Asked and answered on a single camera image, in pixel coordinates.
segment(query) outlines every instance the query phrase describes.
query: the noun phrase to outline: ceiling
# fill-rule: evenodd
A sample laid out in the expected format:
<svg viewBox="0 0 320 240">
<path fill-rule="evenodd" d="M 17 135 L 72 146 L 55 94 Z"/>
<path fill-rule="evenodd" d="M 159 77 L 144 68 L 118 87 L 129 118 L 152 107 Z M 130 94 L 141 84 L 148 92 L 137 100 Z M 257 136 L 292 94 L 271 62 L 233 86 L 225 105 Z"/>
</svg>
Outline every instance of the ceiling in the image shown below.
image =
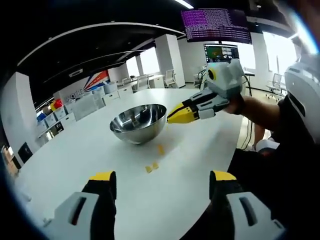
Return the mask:
<svg viewBox="0 0 320 240">
<path fill-rule="evenodd" d="M 248 16 L 285 23 L 283 16 L 268 0 L 261 0 L 259 11 L 250 11 L 248 0 L 186 0 L 194 8 L 230 8 L 245 11 Z M 35 105 L 56 91 L 91 73 L 115 67 L 126 51 L 163 34 L 180 33 L 141 25 L 105 25 L 85 28 L 55 36 L 83 26 L 111 21 L 143 23 L 184 31 L 181 11 L 187 10 L 174 0 L 11 0 L 1 3 L 0 78 L 5 82 L 13 72 L 29 76 Z M 49 41 L 18 63 L 32 50 Z M 150 42 L 144 48 L 151 47 Z M 133 52 L 127 59 L 138 52 Z M 82 68 L 76 77 L 69 74 Z"/>
</svg>

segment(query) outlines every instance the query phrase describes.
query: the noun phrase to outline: monitor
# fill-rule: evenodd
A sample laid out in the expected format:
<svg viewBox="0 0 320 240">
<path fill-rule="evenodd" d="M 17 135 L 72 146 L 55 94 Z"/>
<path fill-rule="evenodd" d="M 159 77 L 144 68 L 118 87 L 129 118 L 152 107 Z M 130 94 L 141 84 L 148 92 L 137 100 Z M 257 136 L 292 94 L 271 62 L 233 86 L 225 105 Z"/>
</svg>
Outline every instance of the monitor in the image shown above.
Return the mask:
<svg viewBox="0 0 320 240">
<path fill-rule="evenodd" d="M 228 41 L 252 44 L 244 11 L 203 8 L 182 11 L 188 42 Z"/>
<path fill-rule="evenodd" d="M 228 44 L 204 44 L 207 63 L 230 63 L 231 59 L 239 59 L 238 47 Z"/>
</svg>

